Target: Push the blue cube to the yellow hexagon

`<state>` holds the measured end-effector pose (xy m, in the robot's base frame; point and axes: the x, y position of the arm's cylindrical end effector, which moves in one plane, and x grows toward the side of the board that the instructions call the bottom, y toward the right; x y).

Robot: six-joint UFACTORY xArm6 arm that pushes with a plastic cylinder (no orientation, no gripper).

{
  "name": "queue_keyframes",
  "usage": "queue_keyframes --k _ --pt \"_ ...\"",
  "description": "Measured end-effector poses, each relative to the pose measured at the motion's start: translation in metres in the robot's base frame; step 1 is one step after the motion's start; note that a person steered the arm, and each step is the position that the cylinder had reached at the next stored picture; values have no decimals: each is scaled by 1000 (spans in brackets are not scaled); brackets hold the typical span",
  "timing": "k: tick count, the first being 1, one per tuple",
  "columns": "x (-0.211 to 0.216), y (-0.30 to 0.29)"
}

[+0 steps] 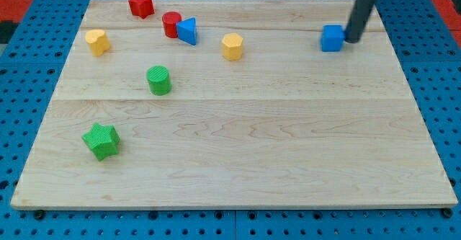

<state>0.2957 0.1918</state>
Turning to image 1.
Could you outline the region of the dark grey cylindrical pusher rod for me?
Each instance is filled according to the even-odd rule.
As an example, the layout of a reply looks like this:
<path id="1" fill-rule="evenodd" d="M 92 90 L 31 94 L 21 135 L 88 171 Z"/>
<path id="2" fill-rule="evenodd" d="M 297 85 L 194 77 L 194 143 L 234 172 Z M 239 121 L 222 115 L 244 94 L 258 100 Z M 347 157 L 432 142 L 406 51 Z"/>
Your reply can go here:
<path id="1" fill-rule="evenodd" d="M 377 0 L 355 0 L 345 29 L 345 41 L 358 43 Z"/>

